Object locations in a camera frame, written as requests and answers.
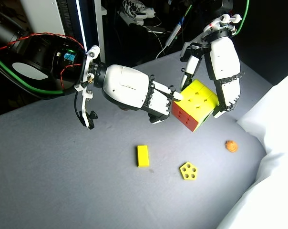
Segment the rubik's cube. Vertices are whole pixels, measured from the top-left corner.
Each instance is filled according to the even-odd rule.
[[[217,95],[198,80],[194,80],[181,94],[184,99],[173,102],[172,114],[195,131],[218,105]]]

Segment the robotic hand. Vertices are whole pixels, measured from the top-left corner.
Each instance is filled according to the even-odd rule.
[[[214,81],[219,105],[214,109],[213,116],[219,117],[236,106],[240,96],[239,78],[240,63],[230,36],[236,33],[235,26],[241,17],[228,14],[214,19],[203,32],[190,42],[186,42],[181,52],[181,61],[187,61],[186,68],[182,69],[184,76],[181,81],[181,90],[186,88],[195,75],[202,56],[205,56],[209,78]]]
[[[94,63],[93,60],[99,53],[98,46],[93,46],[88,51],[82,82],[92,82],[95,87],[102,88],[103,95],[119,107],[144,110],[150,117],[149,121],[155,124],[168,118],[172,100],[183,99],[173,86],[167,87],[154,81],[153,75],[149,77],[136,69],[121,65],[114,64],[107,67],[104,63]],[[80,83],[75,85],[75,89],[82,91],[84,126],[92,129],[93,119],[97,115],[86,112],[85,103],[93,98],[93,93],[87,90],[87,85],[87,83]]]

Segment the yellow pentagon with holes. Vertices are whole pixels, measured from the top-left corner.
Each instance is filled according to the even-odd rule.
[[[196,180],[197,178],[197,167],[190,162],[186,162],[182,165],[180,171],[184,180]]]

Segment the gray table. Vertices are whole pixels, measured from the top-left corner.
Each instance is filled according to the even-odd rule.
[[[179,85],[178,54],[140,65],[156,80]],[[73,95],[39,101],[0,116],[0,229],[213,229],[253,182],[265,155],[236,124],[271,87],[242,64],[236,109],[210,117],[194,133],[175,117],[151,125],[144,111],[122,111],[99,89],[88,104],[99,119],[88,130]],[[210,88],[205,65],[198,79]],[[228,152],[228,139],[239,151]],[[136,146],[148,145],[150,167],[136,166]],[[198,167],[196,181],[179,167]]]

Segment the red wire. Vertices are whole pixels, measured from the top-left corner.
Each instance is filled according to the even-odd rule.
[[[30,35],[28,35],[28,36],[26,36],[26,37],[20,37],[19,39],[15,40],[15,41],[13,41],[13,42],[8,42],[6,45],[0,47],[0,50],[6,49],[6,48],[8,48],[10,45],[15,44],[15,43],[17,43],[17,42],[19,42],[19,41],[28,39],[29,37],[41,36],[41,35],[52,35],[52,36],[64,37],[64,38],[70,39],[70,40],[78,43],[78,44],[81,46],[81,48],[84,49],[84,48],[83,48],[83,45],[80,44],[80,43],[79,43],[75,38],[73,38],[73,37],[65,36],[65,35],[58,34],[58,33],[39,32],[39,33],[32,33],[32,34],[30,34]]]
[[[81,65],[81,64],[80,64],[80,63],[75,63],[75,64],[67,65],[67,66],[65,66],[65,67],[62,69],[62,71],[60,72],[60,84],[61,84],[61,86],[62,86],[63,89],[64,89],[64,85],[63,85],[63,81],[62,81],[62,74],[63,74],[64,70],[65,70],[66,68],[73,67],[73,66],[79,66],[79,65]]]

